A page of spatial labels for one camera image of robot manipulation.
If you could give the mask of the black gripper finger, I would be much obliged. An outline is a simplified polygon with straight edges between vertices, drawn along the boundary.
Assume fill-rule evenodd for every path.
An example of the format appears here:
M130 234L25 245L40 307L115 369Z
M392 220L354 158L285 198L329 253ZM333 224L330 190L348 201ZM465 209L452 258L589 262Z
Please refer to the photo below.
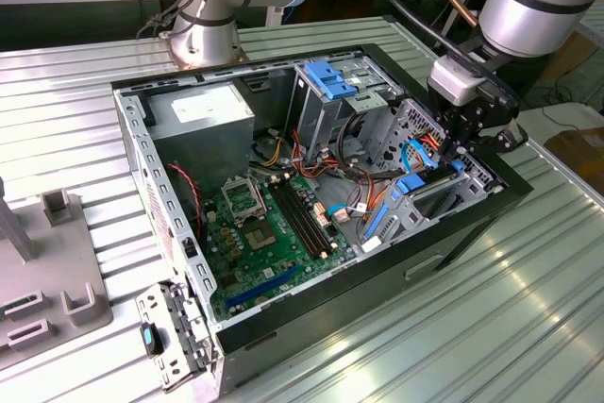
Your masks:
M442 144L439 147L439 157L441 160L454 160L457 156L471 154L474 149L475 133L454 138L445 135Z
M509 153L529 139L524 128L517 123L508 123L492 136L480 136L477 141L477 156L484 158L495 154Z

